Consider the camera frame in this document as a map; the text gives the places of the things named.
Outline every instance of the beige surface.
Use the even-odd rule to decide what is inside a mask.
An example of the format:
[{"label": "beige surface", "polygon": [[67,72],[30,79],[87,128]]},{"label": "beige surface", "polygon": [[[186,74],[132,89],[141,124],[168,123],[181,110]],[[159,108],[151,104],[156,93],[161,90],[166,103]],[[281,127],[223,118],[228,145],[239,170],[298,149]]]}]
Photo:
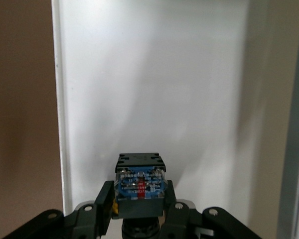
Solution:
[{"label": "beige surface", "polygon": [[62,209],[50,1],[0,1],[0,238]]}]

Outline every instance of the brown surface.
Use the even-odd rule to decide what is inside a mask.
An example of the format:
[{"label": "brown surface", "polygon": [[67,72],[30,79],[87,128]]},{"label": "brown surface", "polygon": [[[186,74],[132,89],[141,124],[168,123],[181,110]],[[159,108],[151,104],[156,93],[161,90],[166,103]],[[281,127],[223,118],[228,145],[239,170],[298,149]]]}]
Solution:
[{"label": "brown surface", "polygon": [[0,238],[62,209],[51,2],[0,0]]}]

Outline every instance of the electronic component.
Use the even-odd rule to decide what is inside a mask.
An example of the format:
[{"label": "electronic component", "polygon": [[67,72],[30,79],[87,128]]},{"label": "electronic component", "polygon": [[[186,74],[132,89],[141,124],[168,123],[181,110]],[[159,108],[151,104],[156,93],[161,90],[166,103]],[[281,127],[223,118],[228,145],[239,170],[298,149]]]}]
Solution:
[{"label": "electronic component", "polygon": [[119,218],[162,216],[165,164],[158,153],[120,154],[115,168],[115,196]]}]

